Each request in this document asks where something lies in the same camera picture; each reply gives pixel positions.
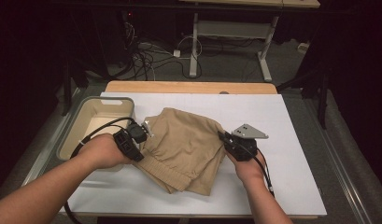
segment hand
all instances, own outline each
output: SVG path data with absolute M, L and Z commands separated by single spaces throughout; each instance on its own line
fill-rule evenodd
M 77 157 L 84 157 L 92 163 L 94 169 L 106 169 L 121 163 L 130 163 L 118 149 L 112 134 L 103 133 L 92 138 L 79 151 Z
M 261 180 L 263 182 L 263 172 L 261 166 L 253 159 L 249 161 L 237 161 L 229 152 L 226 155 L 231 159 L 236 169 L 237 176 L 246 185 L 248 182 Z M 261 152 L 258 150 L 257 159 L 261 162 L 263 167 L 266 165 Z

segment folded garment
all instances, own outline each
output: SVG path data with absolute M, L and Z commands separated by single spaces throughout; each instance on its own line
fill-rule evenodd
M 213 119 L 174 108 L 146 118 L 154 136 L 141 147 L 144 159 L 134 165 L 173 193 L 187 190 L 209 195 L 222 159 L 224 132 Z

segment fabric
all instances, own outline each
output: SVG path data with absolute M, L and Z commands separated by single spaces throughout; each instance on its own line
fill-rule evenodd
M 209 195 L 222 159 L 224 132 L 213 119 L 174 108 L 146 118 L 154 136 L 141 147 L 144 159 L 134 165 L 169 193 Z

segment floor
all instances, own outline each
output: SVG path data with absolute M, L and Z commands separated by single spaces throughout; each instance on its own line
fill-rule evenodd
M 247 42 L 240 41 L 243 40 L 232 42 L 237 47 L 228 47 L 226 43 L 206 43 L 204 54 L 199 58 L 202 73 L 195 80 L 185 77 L 189 70 L 189 60 L 174 59 L 156 63 L 167 58 L 168 53 L 150 52 L 155 63 L 151 63 L 154 69 L 148 72 L 149 80 L 263 82 L 261 68 L 255 56 L 256 51 L 263 48 L 263 43 L 255 40 L 248 45 Z M 267 62 L 272 83 L 276 86 L 295 76 L 304 57 L 297 51 L 298 45 L 296 41 L 282 45 L 272 43 Z M 185 51 L 183 56 L 190 57 Z M 104 90 L 106 83 L 96 80 L 93 73 L 90 73 L 90 81 L 90 87 L 82 90 L 82 94 L 98 95 Z M 316 100 L 303 99 L 300 90 L 296 89 L 285 90 L 281 94 L 328 212 L 326 217 L 314 220 L 294 219 L 294 223 L 382 223 L 382 188 L 352 139 L 333 96 L 329 93 L 327 129 L 323 130 L 316 120 Z M 40 152 L 54 144 L 50 137 L 55 135 L 58 125 L 66 119 L 61 115 L 64 108 L 63 94 L 58 92 L 57 95 L 61 102 L 0 189 L 0 198 L 20 187 Z M 103 222 L 101 219 L 97 220 L 97 217 L 81 217 L 80 220 L 82 223 L 134 223 L 132 220 Z M 215 221 L 217 220 L 192 219 L 190 223 L 216 223 Z M 51 223 L 70 222 L 66 216 L 59 214 Z

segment table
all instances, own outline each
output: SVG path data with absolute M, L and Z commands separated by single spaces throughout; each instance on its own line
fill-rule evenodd
M 269 162 L 277 201 L 291 217 L 326 215 L 287 109 L 273 85 L 113 81 L 102 95 L 132 98 L 137 121 L 160 112 L 163 106 L 175 105 L 219 120 L 226 130 L 233 130 L 245 121 L 254 127 L 258 123 L 256 128 L 270 136 L 258 144 Z M 115 173 L 92 173 L 69 199 L 69 204 L 73 212 L 88 216 L 250 217 L 251 214 L 247 195 L 227 158 L 219 167 L 208 197 L 191 192 L 167 194 L 128 165 Z
M 318 8 L 318 0 L 181 0 L 184 2 L 199 3 L 219 3 L 246 6 L 264 7 L 311 7 Z M 258 52 L 258 60 L 262 69 L 263 79 L 266 82 L 272 81 L 269 68 L 266 62 L 267 50 L 272 42 L 273 34 L 278 22 L 278 16 L 274 16 L 271 23 L 249 23 L 249 22 L 228 22 L 228 21 L 200 21 L 198 13 L 194 14 L 193 19 L 193 41 L 190 65 L 190 77 L 197 76 L 197 36 L 216 35 L 229 37 L 261 38 L 264 45 Z

